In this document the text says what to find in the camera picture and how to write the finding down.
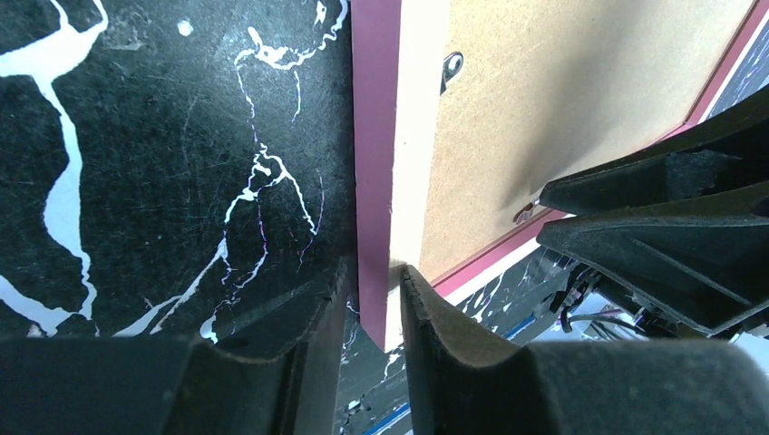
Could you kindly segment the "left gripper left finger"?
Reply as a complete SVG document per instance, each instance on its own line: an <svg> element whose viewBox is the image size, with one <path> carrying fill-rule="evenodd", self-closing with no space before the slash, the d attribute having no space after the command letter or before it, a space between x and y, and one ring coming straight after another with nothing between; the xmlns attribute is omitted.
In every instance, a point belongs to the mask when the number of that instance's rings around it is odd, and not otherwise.
<svg viewBox="0 0 769 435"><path fill-rule="evenodd" d="M5 338L4 434L329 434L349 289L340 258L211 343L185 335Z"/></svg>

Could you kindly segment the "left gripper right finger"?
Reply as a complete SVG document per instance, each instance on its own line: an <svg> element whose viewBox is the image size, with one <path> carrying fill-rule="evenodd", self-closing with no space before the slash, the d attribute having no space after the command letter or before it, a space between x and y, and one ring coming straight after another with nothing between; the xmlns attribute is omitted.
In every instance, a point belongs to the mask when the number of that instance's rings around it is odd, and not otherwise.
<svg viewBox="0 0 769 435"><path fill-rule="evenodd" d="M718 340L517 346L401 274L416 434L765 434L768 381Z"/></svg>

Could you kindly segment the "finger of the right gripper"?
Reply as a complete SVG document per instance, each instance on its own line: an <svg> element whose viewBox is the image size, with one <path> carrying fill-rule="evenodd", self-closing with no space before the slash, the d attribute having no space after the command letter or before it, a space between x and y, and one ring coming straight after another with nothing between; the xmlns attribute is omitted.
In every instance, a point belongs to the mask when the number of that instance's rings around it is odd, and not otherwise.
<svg viewBox="0 0 769 435"><path fill-rule="evenodd" d="M546 224L540 245L703 334L768 307L768 185Z"/></svg>
<svg viewBox="0 0 769 435"><path fill-rule="evenodd" d="M541 205L574 215L726 192L768 179L768 90L676 136L546 184Z"/></svg>

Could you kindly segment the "brown cardboard backing board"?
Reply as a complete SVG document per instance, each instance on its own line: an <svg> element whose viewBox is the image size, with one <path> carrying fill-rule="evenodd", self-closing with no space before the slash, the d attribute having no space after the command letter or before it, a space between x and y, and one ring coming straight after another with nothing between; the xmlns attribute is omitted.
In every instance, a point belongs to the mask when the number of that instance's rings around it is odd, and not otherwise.
<svg viewBox="0 0 769 435"><path fill-rule="evenodd" d="M440 278L544 185L682 126L750 1L455 1L419 267Z"/></svg>

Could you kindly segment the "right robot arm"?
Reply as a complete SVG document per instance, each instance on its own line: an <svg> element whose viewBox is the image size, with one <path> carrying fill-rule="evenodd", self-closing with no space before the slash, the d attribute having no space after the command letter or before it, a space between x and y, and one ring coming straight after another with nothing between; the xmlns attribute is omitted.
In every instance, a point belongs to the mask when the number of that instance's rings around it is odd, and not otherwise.
<svg viewBox="0 0 769 435"><path fill-rule="evenodd" d="M555 179L537 241L572 260L551 311L604 339L768 328L768 91L643 150Z"/></svg>

